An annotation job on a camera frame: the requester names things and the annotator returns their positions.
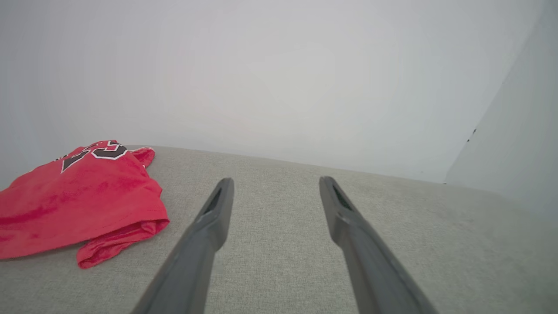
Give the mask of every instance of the fabric texture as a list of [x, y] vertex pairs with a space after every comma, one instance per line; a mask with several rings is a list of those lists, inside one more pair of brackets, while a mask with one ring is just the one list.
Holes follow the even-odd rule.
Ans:
[[89, 268], [157, 234], [169, 219], [145, 171], [154, 156], [100, 141], [17, 178], [0, 192], [0, 258], [89, 240], [76, 256]]
[[[133, 149], [140, 146], [129, 146]], [[205, 313], [357, 313], [318, 180], [330, 175], [440, 313], [553, 313], [556, 229], [501, 197], [277, 160], [153, 147], [169, 224], [86, 271], [76, 246], [0, 261], [0, 313], [129, 313], [215, 185], [232, 177], [227, 241]]]

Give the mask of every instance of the gray upholstered couch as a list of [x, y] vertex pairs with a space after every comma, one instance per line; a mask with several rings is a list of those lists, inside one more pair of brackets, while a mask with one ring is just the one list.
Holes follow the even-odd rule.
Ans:
[[78, 245], [0, 261], [1, 313], [127, 313], [224, 177], [227, 242], [206, 313], [355, 313], [318, 190], [331, 175], [441, 313], [558, 311], [555, 227], [494, 194], [245, 156], [154, 147], [170, 225], [91, 269]]

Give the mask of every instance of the black number print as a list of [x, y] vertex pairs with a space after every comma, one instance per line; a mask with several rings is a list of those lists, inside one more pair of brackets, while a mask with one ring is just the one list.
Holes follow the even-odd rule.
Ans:
[[99, 145], [99, 143], [100, 142], [97, 142], [93, 145], [90, 145], [90, 146], [84, 148], [79, 154], [74, 155], [70, 158], [64, 159], [62, 161], [62, 171], [60, 173], [64, 172], [71, 165], [77, 163], [79, 160], [81, 160], [83, 157], [85, 157], [90, 152], [93, 155], [93, 157], [95, 157], [97, 159], [117, 160], [118, 158], [124, 156], [126, 151], [128, 151], [128, 149], [126, 147], [124, 147], [123, 145], [121, 145], [121, 144], [119, 144], [115, 141], [109, 141], [109, 143], [108, 143], [109, 147], [93, 149], [93, 146], [97, 146], [97, 145]]

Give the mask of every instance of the red jersey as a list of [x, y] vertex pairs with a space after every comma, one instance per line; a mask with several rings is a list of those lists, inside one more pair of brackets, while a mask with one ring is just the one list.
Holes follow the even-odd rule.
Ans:
[[39, 166], [0, 192], [0, 259], [82, 241], [89, 268], [169, 224], [162, 189], [145, 167], [152, 148], [100, 141]]

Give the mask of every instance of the white wall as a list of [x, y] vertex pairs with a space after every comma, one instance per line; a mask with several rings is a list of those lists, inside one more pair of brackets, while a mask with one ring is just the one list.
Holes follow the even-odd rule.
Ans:
[[441, 182], [542, 4], [1, 1], [0, 188], [101, 139]]
[[500, 193], [558, 221], [558, 5], [549, 3], [448, 184]]

